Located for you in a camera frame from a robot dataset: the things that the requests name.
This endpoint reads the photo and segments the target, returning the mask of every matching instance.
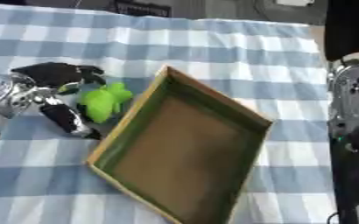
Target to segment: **blue checkered tablecloth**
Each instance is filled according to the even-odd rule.
[[[136,94],[168,64],[273,118],[232,223],[324,224],[334,212],[326,71],[308,26],[0,5],[0,74],[45,61],[97,65]],[[10,121],[0,224],[166,223],[83,164],[96,144],[35,107]]]

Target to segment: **black object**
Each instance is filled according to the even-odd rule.
[[[359,0],[329,0],[324,38],[329,61],[359,53]]]
[[[11,69],[13,73],[20,73],[31,77],[37,87],[61,88],[66,84],[97,82],[105,85],[101,77],[103,70],[96,66],[74,66],[67,63],[47,62],[32,66]]]
[[[172,15],[172,8],[170,6],[154,3],[135,3],[124,0],[111,2],[107,10],[136,17],[155,16],[169,18]]]
[[[359,127],[341,139],[331,139],[334,190],[341,224],[359,223]]]
[[[66,104],[46,104],[41,106],[39,110],[47,118],[60,126],[66,133],[97,140],[101,139],[99,132],[85,126],[78,113],[73,111]]]

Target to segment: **green toy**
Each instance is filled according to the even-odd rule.
[[[113,113],[119,113],[121,103],[133,97],[122,82],[115,82],[99,89],[84,93],[79,104],[84,106],[81,113],[95,123],[103,123]]]

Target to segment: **open box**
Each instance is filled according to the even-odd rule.
[[[165,66],[88,164],[174,223],[227,223],[270,126]]]

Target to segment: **cable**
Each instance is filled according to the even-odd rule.
[[[77,9],[80,6],[82,0],[78,0],[77,3],[74,5],[74,8]]]
[[[332,218],[334,218],[338,213],[335,212],[335,213],[332,213],[331,215],[329,215],[329,217],[327,218],[327,224],[331,224],[331,220]]]
[[[253,0],[253,4],[252,4],[253,10],[255,10],[257,12],[257,14],[260,15],[261,17],[263,17],[265,20],[271,21],[270,18],[264,13],[263,10],[258,9],[258,4],[257,4],[258,1],[259,0]]]
[[[340,59],[340,61],[341,61],[341,64],[342,64],[344,67],[347,66],[346,61],[344,61],[344,59]]]

